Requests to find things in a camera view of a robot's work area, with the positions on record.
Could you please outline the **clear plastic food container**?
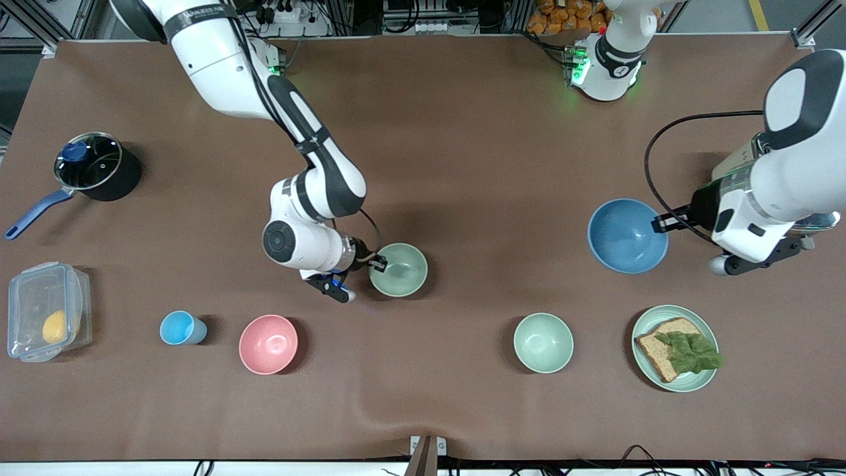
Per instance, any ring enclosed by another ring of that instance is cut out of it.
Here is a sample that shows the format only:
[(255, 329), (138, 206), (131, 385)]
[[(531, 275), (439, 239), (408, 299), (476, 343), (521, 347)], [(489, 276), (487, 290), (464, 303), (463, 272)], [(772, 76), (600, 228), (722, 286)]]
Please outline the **clear plastic food container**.
[[(46, 344), (42, 326), (54, 311), (64, 310), (67, 338)], [(39, 364), (93, 340), (90, 278), (66, 263), (45, 262), (10, 280), (8, 306), (8, 355)]]

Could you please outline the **yellow lemon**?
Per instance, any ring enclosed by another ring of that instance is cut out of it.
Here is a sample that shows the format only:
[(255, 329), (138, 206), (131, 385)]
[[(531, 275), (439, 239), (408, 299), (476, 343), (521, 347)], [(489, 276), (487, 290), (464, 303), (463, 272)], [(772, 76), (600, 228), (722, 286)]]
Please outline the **yellow lemon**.
[(64, 310), (57, 310), (50, 314), (42, 326), (42, 338), (46, 344), (59, 344), (66, 340), (67, 317)]

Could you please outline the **green lettuce leaf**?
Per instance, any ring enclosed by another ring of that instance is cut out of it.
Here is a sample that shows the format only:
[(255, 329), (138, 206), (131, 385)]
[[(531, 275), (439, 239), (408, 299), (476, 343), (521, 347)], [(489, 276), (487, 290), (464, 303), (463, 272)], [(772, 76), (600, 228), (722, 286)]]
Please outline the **green lettuce leaf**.
[(722, 355), (702, 334), (671, 331), (658, 333), (655, 338), (668, 346), (668, 361), (678, 374), (699, 374), (723, 365)]

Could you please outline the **blue cup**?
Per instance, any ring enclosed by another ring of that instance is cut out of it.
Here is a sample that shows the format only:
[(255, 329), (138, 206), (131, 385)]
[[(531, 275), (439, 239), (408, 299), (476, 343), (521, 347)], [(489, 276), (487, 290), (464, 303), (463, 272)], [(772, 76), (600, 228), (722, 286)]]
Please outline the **blue cup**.
[(208, 335), (208, 326), (187, 311), (172, 311), (159, 327), (159, 336), (165, 344), (198, 344)]

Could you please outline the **orange snack packets bag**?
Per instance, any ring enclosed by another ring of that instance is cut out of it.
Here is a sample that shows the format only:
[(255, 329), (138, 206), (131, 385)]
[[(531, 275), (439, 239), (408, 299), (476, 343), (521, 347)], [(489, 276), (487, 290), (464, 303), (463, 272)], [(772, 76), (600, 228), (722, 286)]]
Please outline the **orange snack packets bag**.
[(613, 18), (604, 0), (535, 0), (526, 31), (535, 35), (558, 35), (566, 30), (604, 33)]

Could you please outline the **pink bowl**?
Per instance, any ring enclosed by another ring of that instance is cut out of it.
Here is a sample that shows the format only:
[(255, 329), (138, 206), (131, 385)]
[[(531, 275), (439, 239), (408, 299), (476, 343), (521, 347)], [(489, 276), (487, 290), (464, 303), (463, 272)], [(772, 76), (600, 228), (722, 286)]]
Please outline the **pink bowl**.
[(239, 339), (242, 365), (258, 376), (283, 371), (298, 352), (299, 335), (287, 317), (264, 315), (250, 322)]

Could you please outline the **blue bowl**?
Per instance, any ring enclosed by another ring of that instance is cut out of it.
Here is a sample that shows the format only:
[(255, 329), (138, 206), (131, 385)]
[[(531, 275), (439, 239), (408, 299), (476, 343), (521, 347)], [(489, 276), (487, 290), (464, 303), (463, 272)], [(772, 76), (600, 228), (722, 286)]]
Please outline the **blue bowl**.
[(632, 198), (616, 198), (596, 208), (587, 227), (590, 252), (604, 267), (621, 274), (656, 268), (669, 249), (669, 238), (653, 229), (658, 212)]

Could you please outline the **light green plate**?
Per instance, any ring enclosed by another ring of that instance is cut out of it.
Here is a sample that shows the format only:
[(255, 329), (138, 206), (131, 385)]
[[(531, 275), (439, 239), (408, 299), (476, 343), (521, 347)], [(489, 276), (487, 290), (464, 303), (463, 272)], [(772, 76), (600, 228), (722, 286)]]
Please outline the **light green plate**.
[(681, 317), (688, 320), (695, 327), (696, 331), (699, 331), (703, 335), (707, 342), (715, 346), (716, 350), (719, 349), (713, 331), (698, 314), (684, 307), (680, 307), (680, 305), (667, 304), (651, 307), (637, 317), (631, 335), (631, 350), (638, 370), (640, 370), (650, 383), (665, 389), (665, 391), (688, 393), (698, 391), (698, 389), (710, 383), (716, 374), (716, 370), (703, 370), (698, 374), (686, 372), (677, 376), (672, 382), (665, 382), (659, 371), (652, 365), (647, 352), (638, 343), (638, 338), (646, 337), (647, 334), (657, 331), (658, 327), (664, 325), (664, 323), (668, 323), (674, 319), (681, 319)]

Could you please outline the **brown bread slice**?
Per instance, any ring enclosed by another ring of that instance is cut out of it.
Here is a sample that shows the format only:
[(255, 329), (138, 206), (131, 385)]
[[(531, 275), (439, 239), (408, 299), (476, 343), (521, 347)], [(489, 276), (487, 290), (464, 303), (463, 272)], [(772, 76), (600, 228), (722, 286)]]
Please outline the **brown bread slice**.
[(656, 335), (660, 333), (670, 332), (701, 335), (700, 329), (697, 328), (694, 323), (688, 319), (684, 319), (683, 317), (676, 317), (676, 319), (665, 321), (661, 323), (661, 325), (656, 326), (652, 332), (643, 335), (643, 337), (635, 339), (635, 342), (638, 344), (638, 348), (644, 352), (644, 355), (646, 355), (650, 363), (653, 365), (654, 370), (658, 372), (660, 380), (664, 383), (674, 382), (674, 380), (679, 377), (679, 373), (674, 370), (674, 367), (669, 360), (672, 350), (671, 346), (662, 343), (662, 341), (656, 337)]

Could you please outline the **brown table cloth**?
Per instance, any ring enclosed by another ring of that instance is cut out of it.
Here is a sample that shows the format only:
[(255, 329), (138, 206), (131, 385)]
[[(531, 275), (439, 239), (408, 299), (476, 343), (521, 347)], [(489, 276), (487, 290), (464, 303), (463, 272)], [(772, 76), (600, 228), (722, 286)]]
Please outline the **brown table cloth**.
[[(717, 250), (669, 234), (665, 259), (619, 274), (590, 253), (592, 212), (653, 203), (642, 159), (677, 118), (758, 109), (804, 52), (788, 35), (659, 36), (621, 100), (589, 100), (522, 37), (305, 40), (290, 78), (367, 180), (383, 240), (423, 250), (419, 292), (367, 274), (341, 304), (262, 249), (274, 183), (305, 163), (265, 120), (194, 90), (172, 49), (66, 42), (40, 61), (0, 166), (0, 461), (395, 457), (434, 434), (462, 459), (846, 459), (846, 223), (816, 249), (717, 277)], [(77, 194), (15, 240), (6, 230), (60, 188), (75, 136), (113, 135), (143, 167), (111, 202)], [(9, 284), (66, 263), (89, 275), (93, 340), (47, 362), (8, 355)], [(723, 365), (698, 391), (650, 383), (635, 320), (680, 305)], [(165, 344), (164, 317), (208, 326)], [(569, 364), (527, 370), (523, 317), (574, 337)], [(239, 339), (264, 315), (299, 335), (258, 376)]]

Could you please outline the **silver toaster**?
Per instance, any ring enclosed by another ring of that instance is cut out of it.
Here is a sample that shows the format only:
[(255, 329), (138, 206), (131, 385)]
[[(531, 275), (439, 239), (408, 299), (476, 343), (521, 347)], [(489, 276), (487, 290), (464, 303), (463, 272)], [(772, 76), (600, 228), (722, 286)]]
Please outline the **silver toaster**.
[[(748, 145), (738, 148), (734, 153), (722, 160), (711, 172), (711, 180), (719, 180), (728, 175), (734, 177), (736, 171), (770, 153), (771, 147), (765, 132), (755, 134)], [(813, 214), (806, 219), (798, 220), (792, 228), (783, 235), (783, 239), (795, 238), (800, 241), (800, 249), (813, 251), (816, 248), (814, 236), (833, 229), (841, 220), (837, 212), (828, 214)]]

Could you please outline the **light green bowl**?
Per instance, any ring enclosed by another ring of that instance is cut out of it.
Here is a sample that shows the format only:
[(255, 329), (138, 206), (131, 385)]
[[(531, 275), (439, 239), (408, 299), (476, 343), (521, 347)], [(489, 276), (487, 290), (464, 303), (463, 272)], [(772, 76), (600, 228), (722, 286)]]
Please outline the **light green bowl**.
[(379, 256), (387, 260), (384, 271), (369, 269), (369, 281), (390, 298), (405, 298), (426, 282), (428, 263), (420, 249), (408, 243), (392, 243), (381, 248)]
[(553, 374), (565, 368), (574, 355), (574, 337), (567, 323), (550, 313), (529, 314), (516, 326), (513, 347), (527, 370)]

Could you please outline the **aluminium frame profile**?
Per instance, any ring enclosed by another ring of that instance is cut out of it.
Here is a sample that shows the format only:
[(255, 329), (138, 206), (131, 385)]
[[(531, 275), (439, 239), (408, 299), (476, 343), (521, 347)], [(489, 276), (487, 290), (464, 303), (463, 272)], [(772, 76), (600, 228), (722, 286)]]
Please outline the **aluminium frame profile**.
[(0, 37), (81, 39), (99, 0), (0, 0)]
[(825, 23), (832, 19), (844, 6), (846, 6), (846, 0), (823, 0), (797, 27), (792, 28), (791, 38), (793, 30), (809, 33), (814, 37), (815, 33), (821, 30)]

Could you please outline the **white power strip with plugs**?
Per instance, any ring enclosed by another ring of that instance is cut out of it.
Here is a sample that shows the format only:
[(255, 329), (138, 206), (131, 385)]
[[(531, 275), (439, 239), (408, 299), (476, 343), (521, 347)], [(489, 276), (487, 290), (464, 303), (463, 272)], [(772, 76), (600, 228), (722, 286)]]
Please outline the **white power strip with plugs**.
[(259, 24), (312, 23), (314, 12), (305, 0), (256, 0)]

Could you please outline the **glass pot lid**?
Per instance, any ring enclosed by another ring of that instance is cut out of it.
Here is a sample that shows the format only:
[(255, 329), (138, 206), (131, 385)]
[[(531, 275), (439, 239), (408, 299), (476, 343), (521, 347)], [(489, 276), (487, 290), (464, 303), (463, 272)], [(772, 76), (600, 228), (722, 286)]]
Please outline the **glass pot lid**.
[(114, 136), (89, 132), (61, 148), (52, 171), (64, 186), (87, 190), (108, 180), (117, 171), (122, 156), (123, 148)]

